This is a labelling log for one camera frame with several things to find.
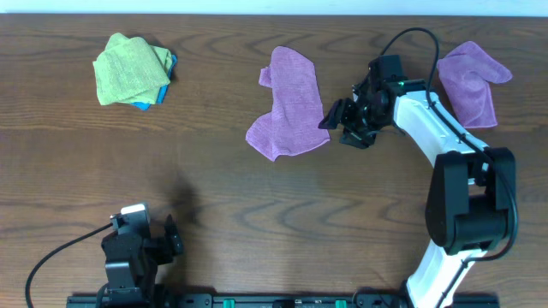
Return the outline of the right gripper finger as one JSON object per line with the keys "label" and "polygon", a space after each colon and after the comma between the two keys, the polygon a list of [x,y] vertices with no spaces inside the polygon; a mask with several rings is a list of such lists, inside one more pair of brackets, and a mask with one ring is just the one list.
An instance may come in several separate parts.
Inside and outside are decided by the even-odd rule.
{"label": "right gripper finger", "polygon": [[319,129],[336,129],[341,123],[345,110],[348,106],[348,99],[338,99],[332,106],[324,119],[318,124]]}
{"label": "right gripper finger", "polygon": [[350,145],[358,149],[366,149],[375,143],[376,135],[377,134],[374,132],[355,133],[348,129],[344,129],[339,142],[343,145]]}

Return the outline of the purple cloth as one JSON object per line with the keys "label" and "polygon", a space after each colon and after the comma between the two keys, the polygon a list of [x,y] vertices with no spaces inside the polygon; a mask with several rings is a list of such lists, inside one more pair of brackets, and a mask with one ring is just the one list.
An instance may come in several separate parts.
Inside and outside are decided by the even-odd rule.
{"label": "purple cloth", "polygon": [[490,84],[503,84],[513,74],[478,44],[458,45],[437,63],[438,76],[457,120],[466,128],[497,125]]}
{"label": "purple cloth", "polygon": [[330,141],[319,128],[324,118],[314,64],[299,52],[278,46],[260,70],[259,84],[271,89],[271,111],[247,130],[246,142],[274,162],[294,157]]}

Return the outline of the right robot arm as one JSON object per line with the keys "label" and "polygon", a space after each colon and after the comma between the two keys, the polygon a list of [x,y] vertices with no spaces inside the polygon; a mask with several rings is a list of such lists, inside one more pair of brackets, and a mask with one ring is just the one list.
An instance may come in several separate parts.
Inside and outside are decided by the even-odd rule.
{"label": "right robot arm", "polygon": [[341,141],[366,149],[383,127],[409,135],[433,166],[425,220],[430,242],[389,307],[486,307],[494,298],[457,297],[470,268],[504,256],[515,243],[515,158],[463,128],[424,80],[392,75],[364,81],[319,123],[343,127]]}

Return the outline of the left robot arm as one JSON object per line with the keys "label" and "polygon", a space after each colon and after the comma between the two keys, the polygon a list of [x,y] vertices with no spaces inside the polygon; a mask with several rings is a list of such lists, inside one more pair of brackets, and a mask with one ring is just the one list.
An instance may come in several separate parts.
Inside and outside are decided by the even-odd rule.
{"label": "left robot arm", "polygon": [[114,232],[103,238],[107,284],[98,293],[98,307],[176,307],[176,297],[156,283],[158,267],[183,253],[182,238],[172,216],[164,234],[151,236],[146,214],[116,214]]}

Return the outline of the blue folded cloth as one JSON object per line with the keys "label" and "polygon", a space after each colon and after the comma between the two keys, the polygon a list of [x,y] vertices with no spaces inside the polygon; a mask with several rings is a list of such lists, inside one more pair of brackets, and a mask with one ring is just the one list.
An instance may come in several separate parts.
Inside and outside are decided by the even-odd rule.
{"label": "blue folded cloth", "polygon": [[[171,60],[170,60],[170,67],[169,67],[169,70],[167,72],[167,77],[169,79],[171,79],[172,72],[173,72],[174,66],[176,64],[177,64],[177,57],[176,57],[176,55],[172,54],[171,55]],[[164,98],[166,96],[168,88],[169,88],[168,85],[165,85],[165,86],[162,86],[162,87],[159,88],[157,101],[156,101],[155,105],[159,105],[164,101]],[[131,103],[131,105],[133,105],[134,107],[136,107],[140,110],[148,110],[152,106],[151,104],[144,103],[144,102],[133,102],[133,103]]]}

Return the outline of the green folded cloth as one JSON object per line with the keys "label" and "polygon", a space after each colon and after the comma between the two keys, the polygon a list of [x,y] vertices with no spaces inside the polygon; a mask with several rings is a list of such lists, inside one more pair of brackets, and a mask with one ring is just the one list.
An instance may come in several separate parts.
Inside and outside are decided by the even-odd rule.
{"label": "green folded cloth", "polygon": [[142,37],[110,36],[92,63],[101,105],[144,102],[155,105],[159,88],[170,84],[167,72],[173,53]]}

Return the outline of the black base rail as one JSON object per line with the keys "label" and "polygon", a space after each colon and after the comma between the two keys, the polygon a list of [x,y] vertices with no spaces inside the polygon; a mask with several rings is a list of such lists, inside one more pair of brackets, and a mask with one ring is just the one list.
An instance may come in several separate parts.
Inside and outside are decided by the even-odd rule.
{"label": "black base rail", "polygon": [[[67,308],[96,307],[97,296],[69,296]],[[298,297],[298,296],[213,296],[207,293],[191,293],[151,304],[114,304],[107,296],[101,307],[161,307],[161,308],[381,308],[412,307],[397,295],[358,293],[354,297]],[[496,296],[456,295],[455,308],[499,308]]]}

